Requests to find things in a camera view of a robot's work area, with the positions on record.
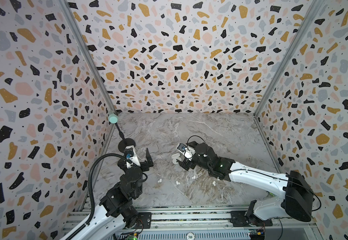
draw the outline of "black round base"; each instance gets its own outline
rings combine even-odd
[[[135,146],[136,146],[136,145],[135,145],[135,141],[132,140],[131,138],[126,138],[125,141],[121,140],[121,141],[119,142],[119,144],[118,144],[118,150],[119,150],[120,152],[124,152],[124,151],[125,151],[125,148],[126,148],[127,146],[131,146],[131,145],[133,145],[133,146],[135,147]]]

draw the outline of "gray marble tabletop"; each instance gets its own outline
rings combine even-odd
[[[186,171],[171,159],[177,153],[178,143],[199,135],[218,156],[276,172],[252,114],[121,113],[118,123],[125,136],[135,140],[138,157],[144,161],[148,148],[154,161],[154,166],[146,172],[148,179],[143,183],[143,194],[133,200],[134,206],[242,205],[268,195],[247,184],[212,178],[199,166]],[[108,152],[119,153],[120,140],[115,130]],[[193,140],[201,143],[197,137],[190,141]],[[123,174],[117,161],[112,157],[104,160],[94,187],[96,203]]]

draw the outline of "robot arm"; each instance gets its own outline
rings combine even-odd
[[[261,220],[285,215],[303,222],[311,220],[313,192],[298,172],[280,174],[248,167],[233,159],[218,157],[205,142],[180,143],[177,149],[184,156],[183,161],[177,162],[185,170],[198,165],[207,170],[211,177],[246,183],[276,195],[251,202],[246,213],[250,223],[258,225]]]

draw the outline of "terrazzo patterned wall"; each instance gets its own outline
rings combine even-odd
[[[71,0],[118,112],[255,111],[307,0]]]
[[[104,103],[55,1],[0,0],[0,239],[62,237],[109,132]]]
[[[283,171],[320,196],[323,237],[348,240],[348,1],[316,16],[259,120]]]

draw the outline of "mint green cylindrical object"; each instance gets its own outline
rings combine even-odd
[[[110,123],[117,123],[118,122],[118,116],[115,115],[114,113],[109,114],[109,122]]]

